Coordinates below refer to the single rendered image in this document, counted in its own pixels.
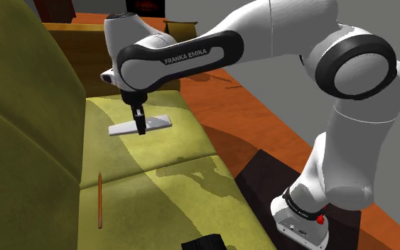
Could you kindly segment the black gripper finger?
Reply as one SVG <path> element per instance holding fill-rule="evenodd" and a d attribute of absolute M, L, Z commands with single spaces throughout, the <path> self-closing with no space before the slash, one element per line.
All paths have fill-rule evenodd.
<path fill-rule="evenodd" d="M 146 117 L 144 114 L 144 108 L 140 106 L 131 106 L 134 121 L 139 135 L 146 133 Z"/>

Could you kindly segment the grey flat remote control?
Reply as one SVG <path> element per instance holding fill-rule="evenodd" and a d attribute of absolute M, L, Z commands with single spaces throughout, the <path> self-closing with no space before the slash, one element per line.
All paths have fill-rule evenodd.
<path fill-rule="evenodd" d="M 145 119 L 145 126 L 145 132 L 148 132 L 171 127 L 172 122 L 167 114 L 160 116 L 150 116 Z M 109 126 L 108 132 L 110 136 L 119 136 L 124 134 L 137 134 L 139 130 L 137 129 L 135 121 L 127 121 L 124 123 Z"/>

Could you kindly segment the brown wooden side table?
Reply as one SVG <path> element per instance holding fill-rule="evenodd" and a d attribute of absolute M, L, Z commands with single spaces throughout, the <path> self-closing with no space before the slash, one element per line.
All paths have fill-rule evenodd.
<path fill-rule="evenodd" d="M 45 23 L 81 81 L 87 97 L 119 94 L 100 74 L 112 67 L 102 24 Z"/>

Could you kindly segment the orange pencil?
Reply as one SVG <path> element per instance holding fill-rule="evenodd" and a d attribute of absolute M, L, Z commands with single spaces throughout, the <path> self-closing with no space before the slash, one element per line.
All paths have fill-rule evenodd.
<path fill-rule="evenodd" d="M 98 229 L 102 229 L 102 174 L 98 173 Z"/>

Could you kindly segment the dark fireplace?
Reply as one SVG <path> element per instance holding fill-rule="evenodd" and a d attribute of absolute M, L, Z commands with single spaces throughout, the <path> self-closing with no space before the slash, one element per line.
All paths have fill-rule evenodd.
<path fill-rule="evenodd" d="M 165 0 L 125 0 L 126 10 L 141 17 L 165 18 Z"/>

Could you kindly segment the olive green sofa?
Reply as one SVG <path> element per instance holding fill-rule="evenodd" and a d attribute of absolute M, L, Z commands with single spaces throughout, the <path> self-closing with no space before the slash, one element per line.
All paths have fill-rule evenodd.
<path fill-rule="evenodd" d="M 150 93 L 172 126 L 110 136 L 131 112 L 89 98 L 23 0 L 0 0 L 0 250 L 276 250 L 180 92 Z M 102 229 L 98 229 L 98 173 Z"/>

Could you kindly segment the dark red cabinet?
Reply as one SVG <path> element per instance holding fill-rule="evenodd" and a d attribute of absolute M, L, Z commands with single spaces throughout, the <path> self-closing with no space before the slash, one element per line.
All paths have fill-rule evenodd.
<path fill-rule="evenodd" d="M 43 23 L 72 23 L 76 17 L 72 0 L 33 0 Z"/>

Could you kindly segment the black box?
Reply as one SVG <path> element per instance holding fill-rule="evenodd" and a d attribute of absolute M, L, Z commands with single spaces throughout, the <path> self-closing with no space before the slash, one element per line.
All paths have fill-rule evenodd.
<path fill-rule="evenodd" d="M 220 234 L 209 234 L 181 244 L 182 250 L 227 250 Z"/>

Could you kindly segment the dark robot stand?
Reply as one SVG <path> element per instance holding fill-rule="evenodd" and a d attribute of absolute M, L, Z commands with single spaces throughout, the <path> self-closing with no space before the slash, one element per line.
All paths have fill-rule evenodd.
<path fill-rule="evenodd" d="M 261 223 L 277 250 L 307 250 L 278 231 L 271 215 L 271 201 L 281 195 L 300 175 L 263 150 L 259 150 L 235 178 L 244 199 Z M 357 250 L 360 211 L 325 207 L 329 223 L 329 241 L 325 250 Z"/>

